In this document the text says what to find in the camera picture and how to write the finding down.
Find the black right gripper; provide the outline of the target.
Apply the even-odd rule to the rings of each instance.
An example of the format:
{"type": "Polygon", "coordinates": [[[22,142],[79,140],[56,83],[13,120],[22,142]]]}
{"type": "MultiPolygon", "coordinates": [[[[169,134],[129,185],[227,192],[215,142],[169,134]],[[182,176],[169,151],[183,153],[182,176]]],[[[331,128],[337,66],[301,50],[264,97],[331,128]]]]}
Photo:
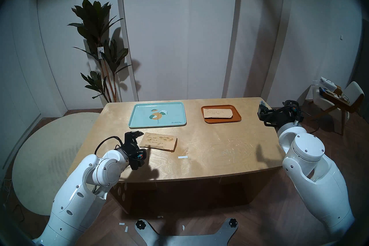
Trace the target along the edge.
{"type": "Polygon", "coordinates": [[[258,118],[265,126],[274,128],[281,128],[288,123],[297,126],[303,121],[302,110],[294,100],[286,100],[279,109],[269,109],[264,101],[260,101],[258,118]]]}

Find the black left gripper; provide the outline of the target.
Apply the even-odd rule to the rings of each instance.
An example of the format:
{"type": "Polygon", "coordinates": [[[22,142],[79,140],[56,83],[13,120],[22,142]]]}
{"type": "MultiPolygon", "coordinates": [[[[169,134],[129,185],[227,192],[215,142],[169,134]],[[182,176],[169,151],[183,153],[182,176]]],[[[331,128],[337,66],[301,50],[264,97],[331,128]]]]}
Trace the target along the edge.
{"type": "Polygon", "coordinates": [[[132,170],[138,170],[144,165],[148,151],[146,148],[140,148],[137,143],[137,138],[143,136],[141,131],[127,132],[124,135],[123,152],[128,156],[129,165],[132,170]]]}

